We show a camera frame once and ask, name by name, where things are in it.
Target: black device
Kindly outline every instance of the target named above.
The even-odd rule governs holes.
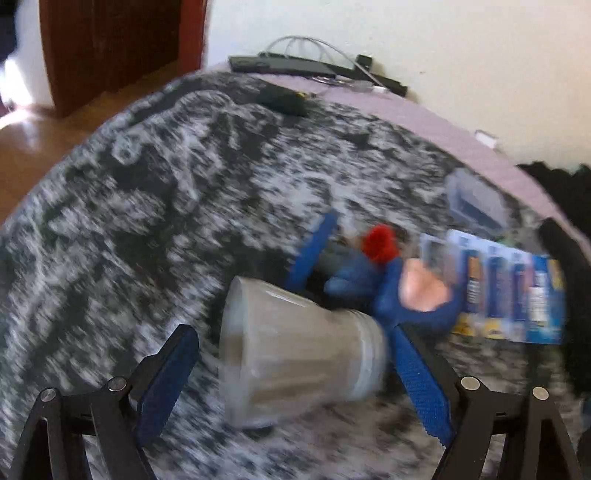
[[[370,57],[369,55],[357,55],[355,61],[359,63],[365,70],[371,72],[371,66],[374,62],[374,59],[372,57]],[[355,71],[363,73],[363,70],[361,70],[357,65],[355,65]]]
[[[233,72],[272,73],[301,77],[335,78],[336,74],[319,61],[278,57],[228,57]]]
[[[259,53],[259,58],[284,58],[283,55],[279,54],[279,53],[267,53],[267,52],[260,52]],[[290,57],[291,59],[296,59],[296,60],[305,60],[299,57]],[[321,62],[321,61],[317,61],[315,63],[321,63],[322,65],[324,65],[325,67],[327,67],[334,75],[338,75],[340,77],[345,77],[351,80],[367,80],[369,82],[372,82],[374,85],[377,85],[376,82],[374,82],[371,78],[369,78],[361,69],[357,68],[356,70],[353,69],[348,69],[346,67],[341,67],[339,65],[333,65],[331,63],[325,63],[325,62]],[[395,95],[398,95],[400,97],[406,97],[407,92],[408,92],[408,87],[406,85],[402,85],[402,83],[397,82],[396,80],[392,80],[389,79],[387,77],[383,77],[381,75],[376,75],[375,73],[372,73],[372,75],[377,78],[380,83],[382,85],[384,85],[390,92],[394,93]]]

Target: bed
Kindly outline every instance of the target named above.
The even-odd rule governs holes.
[[[309,117],[257,104],[265,82],[316,93]],[[385,220],[439,236],[466,228],[444,201],[456,168],[499,187],[515,241],[548,216],[580,239],[527,175],[394,95],[222,68],[133,104],[56,165],[0,232],[0,467],[7,471],[44,387],[84,392],[127,375],[188,323],[203,359],[146,449],[159,478],[431,478],[443,448],[396,385],[264,435],[231,429],[217,343],[231,278],[281,284],[328,206],[344,222]],[[532,381],[522,344],[452,336],[440,351],[492,390],[523,392]],[[556,349],[543,350],[544,386],[576,442],[580,401],[560,363]],[[98,446],[86,441],[93,477],[108,478]],[[488,473],[501,447],[493,440]]]

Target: wooden door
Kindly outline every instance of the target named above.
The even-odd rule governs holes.
[[[40,0],[43,55],[57,116],[103,92],[95,59],[92,0]]]
[[[118,90],[178,57],[181,0],[94,0],[96,61]]]
[[[58,116],[178,58],[181,0],[40,0],[39,7]],[[195,28],[203,35],[203,24]]]

